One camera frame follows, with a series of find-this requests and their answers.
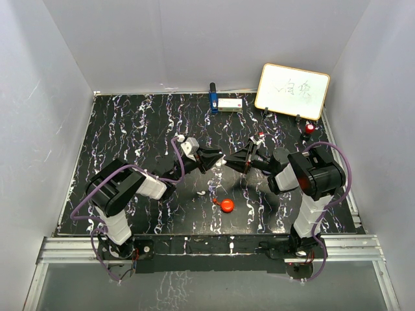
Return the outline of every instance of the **gray wall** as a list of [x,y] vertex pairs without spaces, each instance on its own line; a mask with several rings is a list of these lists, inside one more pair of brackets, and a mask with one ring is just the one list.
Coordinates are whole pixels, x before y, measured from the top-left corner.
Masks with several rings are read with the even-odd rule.
[[21,310],[92,92],[42,0],[0,0],[0,310]]
[[265,63],[331,73],[369,0],[44,0],[94,91],[257,88]]
[[404,310],[415,304],[414,34],[414,1],[372,1],[326,100],[337,143],[351,162],[363,224],[379,236]]

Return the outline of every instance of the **small box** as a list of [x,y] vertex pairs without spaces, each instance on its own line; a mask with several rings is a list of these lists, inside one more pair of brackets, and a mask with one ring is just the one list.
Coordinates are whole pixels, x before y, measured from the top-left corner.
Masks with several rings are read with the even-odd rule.
[[220,98],[218,100],[219,111],[242,112],[241,98]]

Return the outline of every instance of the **marbled black surface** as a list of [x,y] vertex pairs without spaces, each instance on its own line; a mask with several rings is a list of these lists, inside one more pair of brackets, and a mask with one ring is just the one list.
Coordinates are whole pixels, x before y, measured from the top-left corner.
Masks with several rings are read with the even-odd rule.
[[[71,211],[84,197],[88,179],[120,157],[129,163],[153,170],[165,156],[171,163],[174,152],[170,139],[182,133],[198,139],[200,145],[220,147],[225,154],[242,148],[249,136],[267,136],[265,150],[284,146],[291,152],[302,151],[314,141],[327,141],[321,120],[308,143],[299,140],[305,121],[297,125],[294,117],[263,112],[254,107],[255,93],[220,94],[242,98],[243,113],[209,112],[208,94],[108,95],[96,98],[88,130],[73,176],[58,235],[88,235],[92,221],[72,222]],[[197,191],[206,191],[200,196]],[[235,209],[224,214],[211,200],[231,198]],[[207,174],[198,170],[186,175],[166,202],[134,196],[126,207],[134,234],[258,234],[288,233],[301,204],[300,191],[276,196],[269,191],[267,179],[252,169],[247,176],[225,167],[214,166]],[[92,205],[80,214],[95,215]],[[322,222],[326,233],[355,233],[346,201],[330,208]]]

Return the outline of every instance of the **wire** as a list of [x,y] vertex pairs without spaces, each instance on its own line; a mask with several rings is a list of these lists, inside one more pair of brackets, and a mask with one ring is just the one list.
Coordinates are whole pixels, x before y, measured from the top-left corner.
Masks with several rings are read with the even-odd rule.
[[91,232],[91,245],[92,245],[92,250],[93,250],[93,252],[95,253],[95,256],[96,256],[96,258],[97,258],[97,260],[99,261],[99,263],[101,264],[101,266],[108,272],[108,274],[110,275],[110,277],[113,279],[113,280],[115,280],[115,281],[117,281],[118,283],[120,283],[121,282],[121,279],[120,278],[118,278],[118,276],[116,276],[114,273],[112,273],[111,271],[110,271],[110,269],[105,265],[105,263],[104,263],[104,261],[102,261],[102,259],[101,259],[101,256],[98,254],[98,251],[97,251],[97,249],[95,248],[95,244],[94,244],[94,242],[93,242],[93,236],[94,236],[94,234],[95,234],[95,232],[98,232],[98,233],[102,233],[102,234],[106,234],[106,231],[105,230],[103,230],[103,229],[101,229],[101,228],[95,228],[92,232]]
[[[71,213],[71,219],[74,221],[79,221],[79,220],[95,220],[98,221],[98,223],[104,224],[105,225],[105,221],[102,220],[99,217],[96,216],[77,216],[80,208],[82,206],[84,206],[86,204],[86,202],[88,202],[105,184],[107,184],[107,182],[109,182],[115,175],[117,175],[118,173],[128,169],[128,168],[134,168],[135,170],[139,171],[140,173],[142,173],[145,176],[150,176],[154,179],[158,179],[160,181],[166,181],[169,183],[173,183],[173,184],[178,184],[180,183],[185,176],[185,170],[184,170],[184,164],[183,164],[183,160],[182,160],[182,155],[180,154],[179,150],[177,149],[176,146],[176,141],[177,141],[178,137],[173,137],[170,142],[172,144],[172,147],[174,149],[174,153],[177,155],[177,158],[179,160],[180,163],[180,168],[182,169],[182,175],[180,176],[180,178],[178,180],[173,180],[173,179],[169,179],[169,178],[160,178],[158,176],[155,176],[151,173],[148,173],[146,170],[143,170],[141,167],[138,167],[137,165],[133,165],[133,164],[129,164],[129,165],[124,165],[121,168],[118,168],[117,170],[115,170],[114,172],[112,172],[106,179],[104,179],[104,181],[102,183],[100,183],[95,189],[93,189],[91,191],[91,193],[89,193],[79,204],[77,207],[74,208],[74,210]],[[104,261],[102,261],[101,257],[98,254],[97,249],[95,248],[95,244],[93,242],[93,237],[95,233],[102,233],[104,235],[107,234],[107,227],[103,227],[102,229],[100,228],[95,228],[92,232],[91,232],[91,245],[92,245],[92,250],[95,253],[95,256],[97,258],[97,260],[100,262],[101,266],[108,272],[108,274],[110,275],[110,277],[117,281],[118,283],[121,283],[122,279],[124,276],[122,276],[121,278],[119,278],[118,276],[116,276],[115,274],[113,274],[110,269],[105,265]]]
[[120,277],[119,279],[122,281],[124,279],[124,277],[127,275],[127,273],[130,272],[130,271],[134,271],[134,269],[133,268],[128,269],[127,271],[124,272],[123,276]]
[[84,206],[105,184],[107,184],[115,175],[117,175],[118,173],[128,169],[128,168],[134,168],[135,170],[139,171],[140,173],[142,173],[142,175],[145,176],[150,176],[154,179],[158,179],[160,181],[166,181],[168,183],[173,183],[173,184],[178,184],[180,182],[182,182],[182,180],[184,179],[184,175],[185,175],[185,170],[184,170],[184,164],[183,164],[183,160],[182,160],[182,155],[180,154],[179,150],[177,149],[176,146],[176,140],[178,139],[178,137],[173,137],[171,139],[171,144],[172,147],[174,149],[174,152],[177,155],[177,158],[179,160],[180,163],[180,167],[182,169],[182,176],[180,176],[180,178],[178,180],[173,180],[173,179],[169,179],[169,178],[159,178],[158,176],[155,176],[151,173],[148,173],[146,170],[143,170],[141,167],[138,167],[137,165],[134,164],[128,164],[128,165],[124,165],[123,167],[118,168],[117,170],[115,170],[114,172],[112,172],[106,179],[104,179],[104,181],[102,183],[100,183],[95,189],[93,189],[91,191],[91,193],[89,193],[79,204],[77,207],[74,208],[74,210],[71,213],[71,219],[72,220],[95,220],[98,221],[98,223],[102,223],[105,224],[105,221],[102,220],[99,217],[95,217],[95,216],[77,216],[77,213],[79,212],[80,208],[82,206]]
[[320,245],[320,247],[323,249],[323,263],[322,263],[322,265],[320,266],[320,269],[318,269],[318,271],[314,274],[314,275],[312,275],[309,279],[308,279],[308,281],[312,281],[312,280],[314,280],[315,278],[317,278],[320,274],[321,274],[321,272],[323,271],[323,269],[324,269],[324,266],[326,265],[326,260],[327,260],[327,249],[326,249],[326,247],[325,247],[325,245],[323,244],[323,242],[322,241],[320,241],[318,238],[317,238],[317,236],[316,236],[316,234],[315,234],[315,232],[316,232],[316,228],[317,228],[317,225],[320,223],[320,221],[324,218],[324,215],[326,214],[326,212],[327,212],[327,210],[328,210],[328,208],[329,207],[332,207],[332,206],[334,206],[334,205],[336,205],[336,204],[338,204],[338,203],[340,203],[341,201],[343,201],[347,196],[348,196],[348,194],[349,194],[349,192],[350,192],[350,188],[351,188],[351,168],[350,168],[350,164],[349,164],[349,161],[348,161],[348,159],[347,159],[347,157],[344,155],[344,152],[338,147],[338,146],[336,146],[335,144],[332,144],[332,143],[327,143],[327,142],[325,142],[325,141],[318,141],[317,143],[314,143],[314,144],[311,144],[310,146],[308,146],[305,150],[304,150],[304,152],[308,152],[311,148],[313,148],[313,147],[316,147],[316,146],[320,146],[320,145],[322,145],[322,144],[324,144],[324,145],[326,145],[326,146],[330,146],[330,147],[332,147],[333,149],[335,149],[335,150],[337,150],[337,152],[342,156],[342,158],[343,158],[343,161],[344,161],[344,164],[346,165],[346,170],[348,171],[348,185],[347,185],[347,187],[346,187],[346,190],[344,191],[344,194],[338,199],[338,200],[335,200],[335,201],[332,201],[332,202],[330,202],[330,203],[328,203],[324,208],[323,208],[323,212],[322,212],[322,214],[317,218],[317,220],[316,220],[316,222],[314,223],[314,226],[313,226],[313,228],[311,229],[311,233],[312,233],[312,235],[313,235],[313,239]]

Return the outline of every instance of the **red ball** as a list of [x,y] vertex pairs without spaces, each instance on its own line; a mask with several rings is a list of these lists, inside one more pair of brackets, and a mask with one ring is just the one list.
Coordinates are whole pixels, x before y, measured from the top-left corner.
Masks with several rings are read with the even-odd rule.
[[222,209],[222,211],[224,211],[225,213],[230,213],[233,211],[233,207],[235,205],[233,204],[233,201],[231,199],[225,199],[222,201],[222,203],[220,204],[220,208]]

